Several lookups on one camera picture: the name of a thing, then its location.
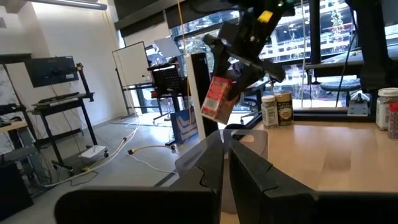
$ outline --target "caster wheel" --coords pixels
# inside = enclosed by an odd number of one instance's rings
[[[75,172],[73,170],[68,170],[68,175],[69,177],[73,177],[75,175]]]

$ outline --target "spice jar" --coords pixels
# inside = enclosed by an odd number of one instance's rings
[[[293,101],[292,93],[283,91],[275,94],[278,107],[279,125],[286,126],[293,124]]]
[[[379,98],[377,99],[376,124],[380,130],[388,129],[389,105],[398,103],[398,88],[383,88],[379,90]]]
[[[262,123],[265,128],[278,127],[278,107],[274,96],[261,98]]]
[[[389,109],[388,137],[398,140],[398,103],[391,103]]]

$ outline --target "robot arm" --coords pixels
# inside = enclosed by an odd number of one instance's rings
[[[244,10],[241,21],[239,24],[224,22],[218,37],[207,34],[203,41],[210,47],[215,58],[214,76],[225,76],[231,66],[228,62],[230,57],[246,65],[243,74],[229,93],[228,99],[232,100],[249,85],[263,78],[266,73],[272,81],[284,80],[283,68],[267,59],[261,60],[259,54],[282,16],[294,16],[295,11],[294,5],[289,0],[228,0],[228,2],[237,4]]]

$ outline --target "ceiling light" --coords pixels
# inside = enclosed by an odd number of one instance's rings
[[[26,0],[31,2],[39,2],[46,4],[54,4],[60,6],[80,7],[85,9],[106,10],[107,5],[95,2],[77,1],[77,0]]]

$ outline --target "bottle cap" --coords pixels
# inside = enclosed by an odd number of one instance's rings
[[[379,90],[379,96],[393,97],[398,96],[398,88],[383,88]]]
[[[265,103],[274,102],[275,97],[274,96],[263,96],[263,97],[261,97],[261,101],[265,102]]]
[[[398,103],[390,103],[390,111],[398,112]]]

